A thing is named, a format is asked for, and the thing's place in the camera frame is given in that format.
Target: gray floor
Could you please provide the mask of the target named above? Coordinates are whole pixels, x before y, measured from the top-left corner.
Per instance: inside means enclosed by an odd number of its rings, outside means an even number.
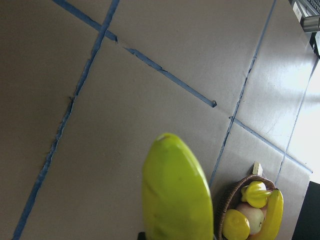
[[[291,239],[320,182],[320,65],[310,78],[288,1],[117,2],[1,2],[0,239],[135,239],[163,132],[197,156],[214,208],[260,162]]]

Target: banana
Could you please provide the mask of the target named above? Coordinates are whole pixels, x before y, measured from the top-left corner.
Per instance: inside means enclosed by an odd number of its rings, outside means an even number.
[[[268,197],[266,216],[260,232],[248,237],[247,240],[274,240],[280,229],[283,211],[283,195],[280,190],[273,190]]]
[[[147,240],[212,240],[213,205],[205,174],[188,146],[164,133],[142,169]]]

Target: fruit basket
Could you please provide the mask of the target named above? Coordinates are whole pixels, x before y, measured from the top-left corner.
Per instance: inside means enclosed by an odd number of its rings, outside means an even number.
[[[217,209],[215,211],[215,230],[217,239],[218,240],[226,240],[226,238],[222,235],[222,228],[224,224],[225,215],[228,209],[234,209],[241,201],[241,188],[249,185],[252,181],[260,181],[263,182],[267,188],[267,190],[275,190],[275,184],[266,179],[265,177],[262,177],[260,175],[251,174],[240,181],[232,184],[227,188],[227,190],[224,192]]]

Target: silver metal pipe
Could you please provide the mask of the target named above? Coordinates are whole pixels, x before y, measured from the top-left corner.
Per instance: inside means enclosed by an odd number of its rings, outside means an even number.
[[[305,33],[313,33],[320,31],[320,15],[307,16],[302,21],[302,28]]]

